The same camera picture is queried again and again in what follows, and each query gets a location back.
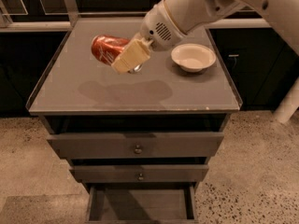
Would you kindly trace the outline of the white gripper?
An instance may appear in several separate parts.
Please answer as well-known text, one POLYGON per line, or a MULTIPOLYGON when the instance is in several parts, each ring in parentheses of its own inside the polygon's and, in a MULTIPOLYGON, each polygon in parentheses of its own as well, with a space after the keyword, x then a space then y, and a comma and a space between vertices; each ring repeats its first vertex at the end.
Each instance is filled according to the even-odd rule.
POLYGON ((119 74, 129 72, 150 58, 150 47, 154 51, 168 50, 185 36, 174 21, 166 0, 162 0, 141 22, 136 34, 136 38, 140 40, 131 40, 111 67, 119 74))

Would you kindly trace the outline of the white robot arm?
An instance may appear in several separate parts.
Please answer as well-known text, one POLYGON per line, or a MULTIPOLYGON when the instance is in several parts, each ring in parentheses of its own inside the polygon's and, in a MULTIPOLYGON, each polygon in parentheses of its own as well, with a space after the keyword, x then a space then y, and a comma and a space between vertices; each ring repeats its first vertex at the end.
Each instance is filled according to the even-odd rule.
POLYGON ((150 58, 150 53, 173 48, 189 32, 248 6, 254 9, 299 53, 299 0, 161 0, 146 14, 139 32, 115 59, 112 68, 126 73, 150 58))

